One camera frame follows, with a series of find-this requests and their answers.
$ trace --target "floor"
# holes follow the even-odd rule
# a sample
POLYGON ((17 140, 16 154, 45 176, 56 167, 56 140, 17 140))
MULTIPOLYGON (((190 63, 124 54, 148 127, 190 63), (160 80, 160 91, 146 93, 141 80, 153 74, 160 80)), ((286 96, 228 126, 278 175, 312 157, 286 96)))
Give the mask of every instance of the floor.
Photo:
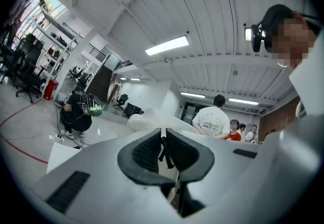
MULTIPOLYGON (((20 94, 17 98, 16 91, 7 78, 0 85, 1 152, 9 169, 17 176, 17 181, 31 188, 46 174, 53 143, 61 142, 56 138, 59 132, 59 108, 53 101, 45 99, 35 98, 34 103, 30 104, 26 94, 20 94)), ((133 133, 126 126, 127 118, 112 107, 106 108, 101 116, 93 117, 92 121, 83 138, 90 145, 133 133)), ((80 138, 74 141, 81 144, 80 138)), ((75 147, 77 144, 74 141, 64 139, 62 143, 75 147)))

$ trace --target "staircase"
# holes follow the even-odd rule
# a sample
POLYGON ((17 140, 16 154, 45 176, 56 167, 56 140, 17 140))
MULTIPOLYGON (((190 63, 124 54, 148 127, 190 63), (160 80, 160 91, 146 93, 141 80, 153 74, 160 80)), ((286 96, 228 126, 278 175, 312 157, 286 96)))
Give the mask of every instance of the staircase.
POLYGON ((90 83, 90 86, 87 89, 87 93, 94 94, 99 98, 101 102, 106 103, 111 76, 112 71, 102 65, 98 73, 90 83))

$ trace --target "white ceiling panel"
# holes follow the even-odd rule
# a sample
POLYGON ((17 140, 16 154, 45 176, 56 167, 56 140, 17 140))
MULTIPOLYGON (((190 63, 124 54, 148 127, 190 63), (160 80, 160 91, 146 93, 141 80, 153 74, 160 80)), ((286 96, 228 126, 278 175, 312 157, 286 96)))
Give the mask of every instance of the white ceiling panel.
POLYGON ((275 4, 315 14, 309 0, 77 0, 76 6, 96 21, 93 25, 103 26, 100 34, 138 67, 129 75, 170 80, 179 90, 210 98, 224 94, 259 100, 256 110, 261 112, 293 92, 290 71, 278 67, 263 44, 254 53, 244 37, 244 24, 259 23, 275 4), (145 52, 184 35, 189 46, 153 56, 145 52))
POLYGON ((77 0, 76 6, 103 25, 109 25, 111 16, 107 11, 116 11, 119 4, 116 0, 77 0))

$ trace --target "office chair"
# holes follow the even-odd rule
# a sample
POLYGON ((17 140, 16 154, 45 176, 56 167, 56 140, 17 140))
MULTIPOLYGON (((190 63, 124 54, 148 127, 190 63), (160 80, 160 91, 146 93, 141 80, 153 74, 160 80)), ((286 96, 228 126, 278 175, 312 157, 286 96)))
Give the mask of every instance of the office chair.
POLYGON ((43 44, 37 40, 28 53, 25 64, 18 75, 23 85, 17 85, 17 87, 21 87, 22 89, 16 92, 16 97, 18 97, 19 93, 27 93, 31 103, 33 103, 33 100, 30 93, 35 94, 36 98, 39 98, 39 88, 46 82, 45 79, 40 79, 39 75, 34 75, 33 73, 36 68, 38 57, 41 54, 42 47, 43 44))
POLYGON ((119 99, 117 99, 116 104, 113 105, 113 107, 115 107, 116 109, 119 108, 119 109, 123 110, 122 105, 124 105, 127 100, 128 100, 128 95, 123 94, 120 96, 119 99))
POLYGON ((84 90, 87 87, 87 83, 91 76, 91 74, 83 73, 76 85, 79 86, 82 90, 84 90))
POLYGON ((21 69, 23 64, 23 58, 29 53, 31 47, 33 46, 33 42, 36 37, 32 34, 28 34, 25 38, 23 38, 15 51, 8 49, 7 47, 3 47, 5 56, 4 56, 4 65, 6 70, 3 70, 3 76, 1 76, 0 84, 2 84, 2 79, 5 76, 8 76, 14 82, 16 82, 16 72, 21 69))

